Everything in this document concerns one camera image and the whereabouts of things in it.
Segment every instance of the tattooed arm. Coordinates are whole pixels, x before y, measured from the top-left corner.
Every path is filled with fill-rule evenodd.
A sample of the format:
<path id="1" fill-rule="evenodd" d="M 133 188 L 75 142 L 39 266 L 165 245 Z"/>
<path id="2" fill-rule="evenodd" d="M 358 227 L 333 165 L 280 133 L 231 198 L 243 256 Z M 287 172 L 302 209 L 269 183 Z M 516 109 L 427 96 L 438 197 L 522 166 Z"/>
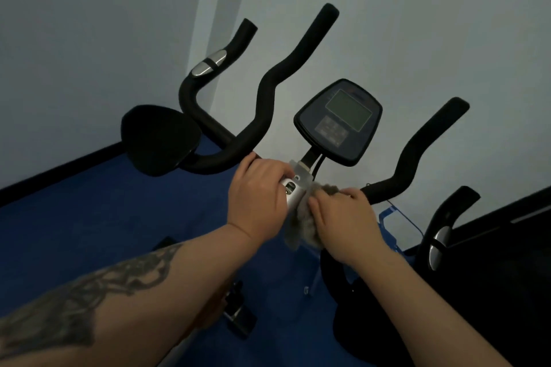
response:
<path id="1" fill-rule="evenodd" d="M 293 170 L 255 158 L 235 173 L 227 225 L 81 277 L 0 319 L 0 366 L 155 366 L 283 224 L 279 180 Z"/>

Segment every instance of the person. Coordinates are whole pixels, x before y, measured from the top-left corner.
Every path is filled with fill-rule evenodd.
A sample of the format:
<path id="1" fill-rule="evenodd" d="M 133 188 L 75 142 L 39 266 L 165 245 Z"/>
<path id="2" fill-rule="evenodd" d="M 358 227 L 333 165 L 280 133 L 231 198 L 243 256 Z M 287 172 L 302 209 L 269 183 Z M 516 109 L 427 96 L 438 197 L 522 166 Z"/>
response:
<path id="1" fill-rule="evenodd" d="M 286 218 L 289 164 L 249 154 L 229 188 L 227 224 L 47 292 L 0 320 L 0 366 L 155 366 L 218 287 Z M 360 190 L 309 198 L 329 253 L 353 267 L 416 366 L 509 365 L 382 239 Z"/>

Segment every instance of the tattoo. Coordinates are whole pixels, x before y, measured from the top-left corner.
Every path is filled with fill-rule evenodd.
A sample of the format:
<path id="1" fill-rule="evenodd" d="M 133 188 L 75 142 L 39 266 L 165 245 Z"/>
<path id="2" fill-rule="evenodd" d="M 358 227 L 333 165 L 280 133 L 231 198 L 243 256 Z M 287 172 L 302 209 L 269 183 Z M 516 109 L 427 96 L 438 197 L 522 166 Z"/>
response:
<path id="1" fill-rule="evenodd" d="M 53 347 L 92 345 L 95 310 L 107 294 L 132 296 L 158 286 L 167 278 L 180 246 L 162 248 L 80 277 L 1 318 L 0 360 Z"/>

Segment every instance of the forearm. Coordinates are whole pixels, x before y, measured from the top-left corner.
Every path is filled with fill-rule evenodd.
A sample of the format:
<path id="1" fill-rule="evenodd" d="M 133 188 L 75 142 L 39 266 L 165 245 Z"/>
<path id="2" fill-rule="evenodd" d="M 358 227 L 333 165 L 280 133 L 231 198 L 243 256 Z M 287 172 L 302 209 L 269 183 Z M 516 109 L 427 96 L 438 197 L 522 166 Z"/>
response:
<path id="1" fill-rule="evenodd" d="M 396 252 L 365 256 L 357 268 L 418 367 L 509 366 Z"/>
<path id="2" fill-rule="evenodd" d="M 224 226 L 48 292 L 0 320 L 2 366 L 156 365 L 256 249 Z"/>

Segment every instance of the blue floor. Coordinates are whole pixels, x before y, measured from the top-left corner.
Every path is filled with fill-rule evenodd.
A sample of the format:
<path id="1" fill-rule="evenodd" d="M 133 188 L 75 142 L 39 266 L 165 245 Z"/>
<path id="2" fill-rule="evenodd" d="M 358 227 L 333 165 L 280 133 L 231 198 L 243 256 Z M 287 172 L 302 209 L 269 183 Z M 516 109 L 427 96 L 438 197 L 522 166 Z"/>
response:
<path id="1" fill-rule="evenodd" d="M 208 140 L 202 153 L 216 150 Z M 0 316 L 82 274 L 151 251 L 167 235 L 186 240 L 225 223 L 234 169 L 212 176 L 174 171 L 152 178 L 120 156 L 0 208 Z M 335 303 L 306 250 L 280 237 L 240 271 L 246 304 L 258 316 L 247 341 L 219 322 L 198 336 L 186 366 L 363 365 L 341 349 Z"/>

